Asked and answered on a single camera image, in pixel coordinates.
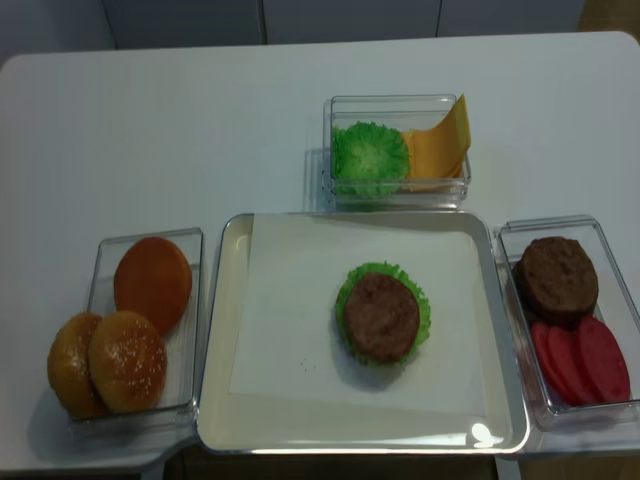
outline white paper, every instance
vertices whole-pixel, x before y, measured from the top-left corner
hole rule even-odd
[[[429,339],[400,368],[359,364],[335,326],[347,273],[382,261],[407,271],[432,309]],[[489,309],[475,292],[482,285],[464,232],[257,215],[230,392],[483,415],[476,324]]]

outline cabinet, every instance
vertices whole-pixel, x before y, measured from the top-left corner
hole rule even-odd
[[[267,43],[434,37],[439,0],[263,0]]]
[[[256,0],[103,0],[118,48],[261,43]]]
[[[585,0],[442,0],[439,37],[575,32]]]

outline clear plastic container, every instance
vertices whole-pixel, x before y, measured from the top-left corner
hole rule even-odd
[[[393,95],[333,97],[324,105],[323,189],[330,208],[386,210],[457,208],[471,183],[465,156],[459,176],[416,179],[339,179],[333,175],[332,131],[357,122],[375,122],[396,128],[428,130],[435,127],[456,102],[455,95]],[[393,187],[392,194],[345,193],[352,187]]]
[[[530,335],[526,306],[517,294],[512,268],[536,238],[562,236],[578,240],[598,275],[596,317],[615,336],[631,381],[631,399],[623,403],[571,407],[545,381]],[[497,265],[522,372],[527,403],[543,431],[597,429],[640,419],[640,318],[600,224],[589,216],[510,222],[496,231]]]
[[[69,420],[74,437],[102,436],[122,432],[145,433],[158,428],[192,423],[197,415],[196,341],[203,254],[203,234],[199,228],[146,235],[109,238],[98,247],[98,256],[89,293],[88,310],[101,316],[116,311],[113,277],[124,254],[145,237],[162,237],[175,243],[189,262],[192,288],[180,323],[164,336],[167,347],[167,378],[158,405],[144,412],[114,414],[87,420]]]

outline floor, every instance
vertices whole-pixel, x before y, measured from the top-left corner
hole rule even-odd
[[[621,30],[640,41],[640,0],[587,0],[579,31]],[[640,455],[572,457],[520,463],[523,480],[637,480]],[[173,456],[165,480],[225,479],[458,479],[497,478],[493,459],[424,457],[216,457],[197,446]],[[136,475],[99,476],[92,480],[134,480]]]

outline hamburger bun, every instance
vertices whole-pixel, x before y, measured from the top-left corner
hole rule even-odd
[[[91,378],[116,413],[154,407],[164,390],[167,350],[151,323],[135,312],[106,317],[89,346]]]
[[[117,310],[139,313],[164,335],[182,318],[191,295],[191,268],[169,240],[148,237],[122,257],[113,279]]]
[[[49,385],[69,415],[77,419],[106,415],[89,374],[89,344],[102,318],[79,313],[58,332],[47,357]]]

